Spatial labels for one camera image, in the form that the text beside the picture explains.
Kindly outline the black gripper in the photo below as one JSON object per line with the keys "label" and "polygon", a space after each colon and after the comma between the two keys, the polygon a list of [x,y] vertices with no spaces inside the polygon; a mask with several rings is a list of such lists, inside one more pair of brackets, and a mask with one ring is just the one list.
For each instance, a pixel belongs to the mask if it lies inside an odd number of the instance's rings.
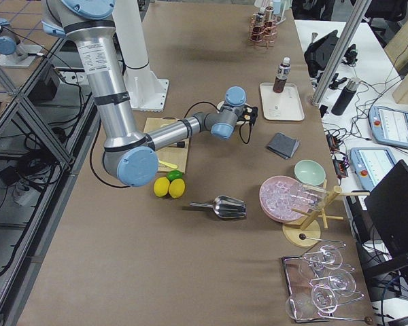
{"label": "black gripper", "polygon": [[[250,120],[245,120],[244,117],[243,117],[244,111],[245,111],[246,109],[250,109],[250,110],[251,110]],[[249,105],[244,105],[243,111],[242,111],[242,113],[241,113],[239,119],[237,120],[237,123],[238,123],[238,124],[245,124],[245,123],[255,124],[257,117],[258,117],[258,107],[252,107],[252,106],[249,106]]]}

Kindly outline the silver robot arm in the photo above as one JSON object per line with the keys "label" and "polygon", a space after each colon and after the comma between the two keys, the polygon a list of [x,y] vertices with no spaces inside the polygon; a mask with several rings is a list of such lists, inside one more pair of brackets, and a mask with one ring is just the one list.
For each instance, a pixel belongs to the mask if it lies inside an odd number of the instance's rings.
{"label": "silver robot arm", "polygon": [[214,113],[195,113],[149,133],[138,130],[133,108],[167,93],[149,66],[139,6],[134,1],[42,1],[44,31],[74,42],[98,109],[106,140],[108,174],[127,186],[149,183],[158,172],[156,150],[209,131],[229,139],[252,111],[243,88],[226,91]]}

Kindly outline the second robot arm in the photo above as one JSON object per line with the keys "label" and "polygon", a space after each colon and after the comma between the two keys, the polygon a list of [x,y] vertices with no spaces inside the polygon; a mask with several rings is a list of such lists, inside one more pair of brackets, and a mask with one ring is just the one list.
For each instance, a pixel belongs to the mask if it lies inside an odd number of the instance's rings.
{"label": "second robot arm", "polygon": [[0,65],[8,68],[29,67],[41,46],[24,44],[14,33],[9,22],[0,18]]}

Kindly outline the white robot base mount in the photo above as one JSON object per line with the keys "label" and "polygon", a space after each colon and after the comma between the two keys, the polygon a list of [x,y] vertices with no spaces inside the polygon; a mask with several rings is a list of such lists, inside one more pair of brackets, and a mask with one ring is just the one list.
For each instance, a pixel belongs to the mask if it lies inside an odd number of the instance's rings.
{"label": "white robot base mount", "polygon": [[163,111],[169,81],[157,78],[150,68],[138,2],[116,1],[113,18],[124,60],[123,79],[131,107],[137,111]]}

